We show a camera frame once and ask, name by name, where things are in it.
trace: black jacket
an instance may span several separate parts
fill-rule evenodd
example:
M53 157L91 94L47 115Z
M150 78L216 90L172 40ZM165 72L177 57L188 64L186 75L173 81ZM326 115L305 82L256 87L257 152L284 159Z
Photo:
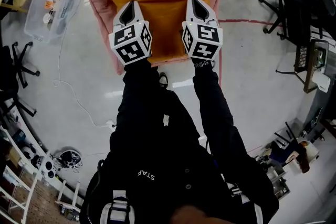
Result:
M199 145L196 127L177 95L160 87L156 69L144 60L126 66L111 152L89 184L82 224L90 223L88 216L99 223L104 206L113 203L114 190L126 191L135 223L168 223L183 205L236 224L257 223L255 204L263 223L269 222L279 208L272 184L246 153L218 76L210 62L204 63L195 65L193 81L212 155ZM167 126L164 115L169 116ZM227 182L251 202L233 197Z

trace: backpack strap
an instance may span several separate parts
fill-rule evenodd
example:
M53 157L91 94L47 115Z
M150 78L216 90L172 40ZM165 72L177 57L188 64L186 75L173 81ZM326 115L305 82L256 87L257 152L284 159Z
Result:
M113 191L113 202L105 205L100 224L134 224L134 209L129 205L125 190Z

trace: chair base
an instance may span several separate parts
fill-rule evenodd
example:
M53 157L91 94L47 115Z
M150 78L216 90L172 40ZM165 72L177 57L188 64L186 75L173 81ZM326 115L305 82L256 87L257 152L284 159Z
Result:
M33 117L36 114L36 110L31 111L27 107L25 107L20 101L18 100L18 97L13 98L13 103L7 108L3 110L2 116L5 116L15 105L18 108L21 108L23 111L25 111L29 116Z
M276 27L282 24L283 34L278 33L281 40L287 39L287 26L286 26L286 16L285 16L285 9L282 0L279 0L279 6L275 7L274 5L270 4L266 0L258 0L260 3L265 4L269 7L273 12L275 12L278 16L276 21L273 23L270 29L264 27L262 30L265 34L271 34Z
M40 76L40 71L36 71L36 72L32 72L31 70L29 70L28 68L24 67L23 64L22 64L22 60L23 60L23 57L26 53L26 50L28 47L31 47L33 45L33 42L28 42L26 45L25 45L25 48L23 49L22 53L20 54L20 57L18 58L17 57L17 54L16 54L16 49L15 47L17 47L18 43L15 42L12 44L12 51L13 51L13 58L14 58L14 66L16 68L16 72L19 76L19 80L22 84L22 87L23 88L26 88L28 86L28 83L24 80L23 76L22 76L22 72L25 72L25 73L28 73L30 75L33 75L33 76Z

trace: white cable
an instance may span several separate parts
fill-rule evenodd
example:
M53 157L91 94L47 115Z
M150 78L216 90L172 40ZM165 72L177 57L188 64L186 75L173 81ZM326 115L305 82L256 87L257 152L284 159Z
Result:
M320 221L314 221L314 222L307 222L307 223L304 223L304 224L321 224L321 223L326 223L325 220L320 220Z
M59 62L60 62L61 53L62 53L62 46L63 46L63 41L62 41L62 43L61 43L61 47L60 47L60 50L59 50L59 56L58 56L58 77L59 77L59 79L54 79L54 80L53 80L53 85L54 85L54 87L55 87L55 88L58 87L58 86L60 85L60 83L64 83L64 84L66 84L66 85L69 85L70 88L72 89L72 92L73 92L75 98L76 98L76 102L77 102L77 104L78 104L78 105L79 105L79 106L80 106L80 107L81 107L81 108L82 108L82 109L89 115L92 124L93 124L96 128L104 128L104 127L108 127L108 128L111 128L111 127L112 127L112 128L113 128L114 123L113 123L112 120L108 120L108 121L106 122L105 125L96 125L96 124L94 123L94 121L93 121L93 119L92 119L92 117L91 117L89 111L87 111L86 108L84 108L84 106L78 101L77 96L76 96L76 93L75 93L75 90L73 89L72 85L71 85L70 83L66 82L66 81L61 80L61 70L60 70Z

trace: white strap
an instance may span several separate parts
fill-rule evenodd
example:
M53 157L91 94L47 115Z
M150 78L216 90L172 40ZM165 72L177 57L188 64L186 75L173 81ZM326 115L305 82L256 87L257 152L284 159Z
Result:
M106 224L107 218L109 216L109 210L111 208L112 204L107 204L104 206L103 211L101 212L100 216L100 224Z
M263 213L262 213L262 210L261 210L261 207L254 204L254 209L256 211L256 218L257 218L257 223L258 224L263 224Z
M163 126L168 126L169 124L169 115L163 115Z
M119 200L118 198L120 197L127 199L126 191L125 190L114 190L110 220L125 222L126 217L127 217L128 202L125 200ZM135 223L135 214L134 214L134 209L132 206L130 206L129 220L130 220L130 224Z

